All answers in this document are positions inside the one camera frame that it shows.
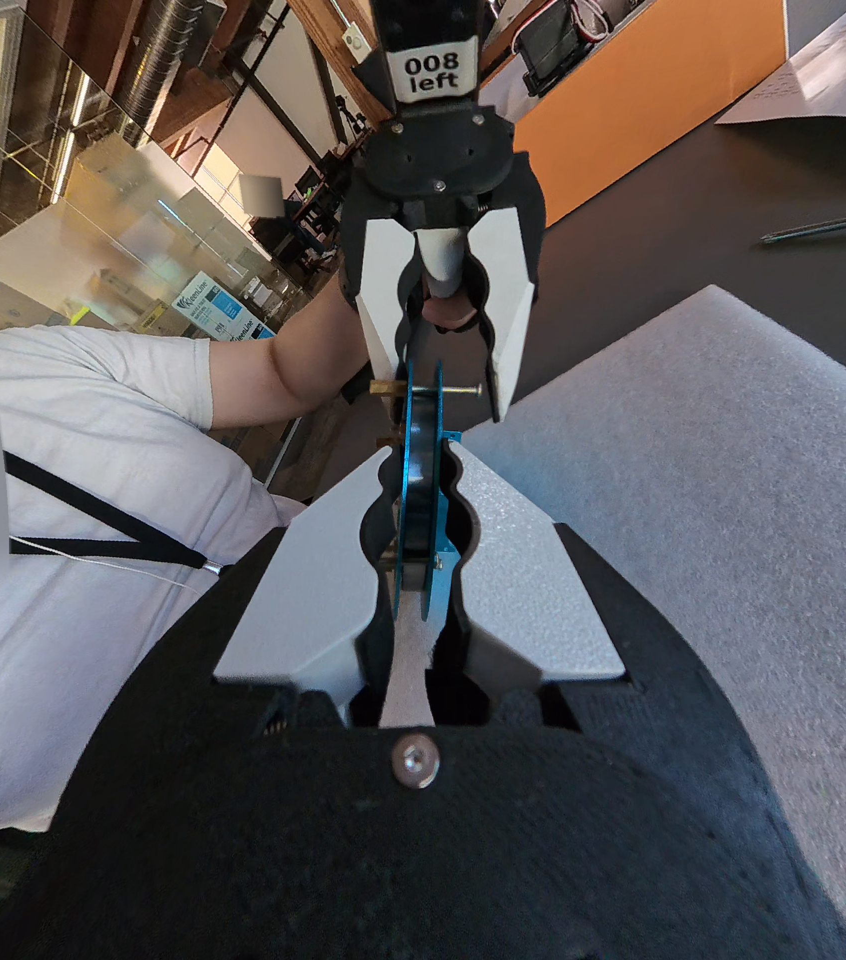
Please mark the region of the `orange cardboard box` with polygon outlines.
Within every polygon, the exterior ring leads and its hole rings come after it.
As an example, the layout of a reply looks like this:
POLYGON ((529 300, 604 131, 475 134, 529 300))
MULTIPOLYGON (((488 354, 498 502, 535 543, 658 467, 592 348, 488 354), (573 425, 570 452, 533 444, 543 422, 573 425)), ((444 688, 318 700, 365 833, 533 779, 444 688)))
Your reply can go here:
POLYGON ((513 58, 480 92, 516 125, 553 225, 717 114, 787 56, 781 1, 646 2, 541 100, 513 58))

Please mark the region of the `wooden pillar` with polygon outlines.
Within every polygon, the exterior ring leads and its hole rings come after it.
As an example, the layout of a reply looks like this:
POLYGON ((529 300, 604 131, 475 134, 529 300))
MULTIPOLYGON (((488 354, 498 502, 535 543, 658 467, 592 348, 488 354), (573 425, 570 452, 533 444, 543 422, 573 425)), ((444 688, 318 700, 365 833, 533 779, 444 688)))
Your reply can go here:
POLYGON ((369 1, 289 1, 288 4, 370 127, 375 129, 387 121, 391 112, 357 78, 354 73, 357 57, 344 39, 349 25, 355 23, 369 49, 375 48, 377 35, 369 1))

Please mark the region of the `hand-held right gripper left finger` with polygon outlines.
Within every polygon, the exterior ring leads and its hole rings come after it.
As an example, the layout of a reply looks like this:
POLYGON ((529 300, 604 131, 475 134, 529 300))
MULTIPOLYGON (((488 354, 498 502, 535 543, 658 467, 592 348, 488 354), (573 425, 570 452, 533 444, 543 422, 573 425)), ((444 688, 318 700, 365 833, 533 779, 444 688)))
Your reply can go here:
POLYGON ((214 678, 322 691, 376 727, 394 653, 381 558, 397 534, 400 454, 378 450, 286 528, 214 678))

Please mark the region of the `blue round metal turntable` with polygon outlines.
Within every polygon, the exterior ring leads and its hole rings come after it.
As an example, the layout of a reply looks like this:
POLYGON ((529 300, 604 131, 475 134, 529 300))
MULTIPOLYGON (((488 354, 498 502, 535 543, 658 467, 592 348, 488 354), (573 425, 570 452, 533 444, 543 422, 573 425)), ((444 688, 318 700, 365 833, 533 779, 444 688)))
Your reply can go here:
POLYGON ((453 571, 461 555, 448 534, 450 501, 441 487, 443 442, 459 433, 444 426, 446 385, 436 361, 429 380, 407 367, 403 405, 402 481, 396 506, 393 612, 415 598, 421 619, 440 632, 449 609, 453 571))

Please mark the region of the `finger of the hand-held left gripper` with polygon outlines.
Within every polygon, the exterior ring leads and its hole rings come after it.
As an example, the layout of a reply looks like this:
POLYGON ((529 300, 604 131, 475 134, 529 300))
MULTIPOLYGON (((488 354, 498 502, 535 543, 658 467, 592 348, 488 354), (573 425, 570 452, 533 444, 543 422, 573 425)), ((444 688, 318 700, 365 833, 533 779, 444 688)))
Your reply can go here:
POLYGON ((469 230, 467 242, 487 283, 479 328, 488 349, 486 378, 492 418, 500 423, 520 374, 535 289, 527 272, 517 210, 488 211, 469 230))
POLYGON ((366 224, 357 308, 374 378, 394 380, 411 336, 411 295, 422 258, 413 233, 392 219, 366 224))

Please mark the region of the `printed instruction manual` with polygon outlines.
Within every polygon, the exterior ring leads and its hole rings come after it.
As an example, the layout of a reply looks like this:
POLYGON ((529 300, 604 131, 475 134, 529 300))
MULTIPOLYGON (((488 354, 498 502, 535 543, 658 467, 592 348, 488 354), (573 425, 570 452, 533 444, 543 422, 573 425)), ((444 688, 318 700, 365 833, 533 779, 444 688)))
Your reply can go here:
POLYGON ((846 118, 846 13, 735 103, 718 125, 846 118))

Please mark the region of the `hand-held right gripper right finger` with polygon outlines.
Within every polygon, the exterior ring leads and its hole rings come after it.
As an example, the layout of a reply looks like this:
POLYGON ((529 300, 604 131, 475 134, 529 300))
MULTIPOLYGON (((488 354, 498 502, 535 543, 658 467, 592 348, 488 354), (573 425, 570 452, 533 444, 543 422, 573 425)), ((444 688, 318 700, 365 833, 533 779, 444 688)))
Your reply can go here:
POLYGON ((625 666, 552 518, 455 439, 442 444, 430 666, 437 724, 484 724, 518 691, 615 682, 625 666))

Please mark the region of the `person's left hand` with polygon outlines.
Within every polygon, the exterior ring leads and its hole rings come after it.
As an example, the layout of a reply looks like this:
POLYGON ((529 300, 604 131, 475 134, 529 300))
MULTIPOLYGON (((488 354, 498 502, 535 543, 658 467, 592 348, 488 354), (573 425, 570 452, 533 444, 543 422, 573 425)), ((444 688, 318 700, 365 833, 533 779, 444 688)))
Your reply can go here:
POLYGON ((424 320, 441 330, 459 330, 476 316, 477 307, 464 289, 449 297, 431 295, 422 306, 424 320))

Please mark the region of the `white blue printed carton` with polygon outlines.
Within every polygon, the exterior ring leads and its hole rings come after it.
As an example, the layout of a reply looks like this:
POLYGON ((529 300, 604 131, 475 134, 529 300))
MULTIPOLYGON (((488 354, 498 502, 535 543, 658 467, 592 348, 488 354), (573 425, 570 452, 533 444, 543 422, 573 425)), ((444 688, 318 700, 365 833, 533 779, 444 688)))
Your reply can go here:
POLYGON ((171 302, 191 324, 217 341, 264 340, 275 336, 262 320, 204 271, 171 302))

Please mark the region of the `white foam sheet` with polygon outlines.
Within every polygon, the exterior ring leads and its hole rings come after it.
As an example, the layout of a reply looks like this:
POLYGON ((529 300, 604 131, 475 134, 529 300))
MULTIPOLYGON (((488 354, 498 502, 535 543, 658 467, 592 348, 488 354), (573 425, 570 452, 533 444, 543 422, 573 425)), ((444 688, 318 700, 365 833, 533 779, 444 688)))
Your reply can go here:
POLYGON ((463 443, 689 642, 846 921, 846 368, 710 285, 463 443))

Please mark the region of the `person's left forearm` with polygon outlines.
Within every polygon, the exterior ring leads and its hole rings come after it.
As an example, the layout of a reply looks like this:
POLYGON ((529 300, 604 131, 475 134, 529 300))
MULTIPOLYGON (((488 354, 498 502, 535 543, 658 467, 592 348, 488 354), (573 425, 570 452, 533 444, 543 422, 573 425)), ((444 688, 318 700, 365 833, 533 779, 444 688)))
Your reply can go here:
POLYGON ((213 428, 269 425, 331 401, 368 363, 362 330, 333 281, 275 336, 212 342, 213 428))

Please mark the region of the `yellow handled screwdriver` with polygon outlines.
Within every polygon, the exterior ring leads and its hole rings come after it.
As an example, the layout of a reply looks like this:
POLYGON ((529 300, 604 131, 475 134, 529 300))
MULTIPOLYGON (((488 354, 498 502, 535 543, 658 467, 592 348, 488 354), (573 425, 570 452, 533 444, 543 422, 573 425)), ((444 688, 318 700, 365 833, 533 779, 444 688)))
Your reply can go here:
POLYGON ((759 244, 762 246, 771 246, 789 240, 805 239, 844 231, 846 231, 846 217, 791 226, 786 229, 774 231, 763 235, 759 240, 759 244))

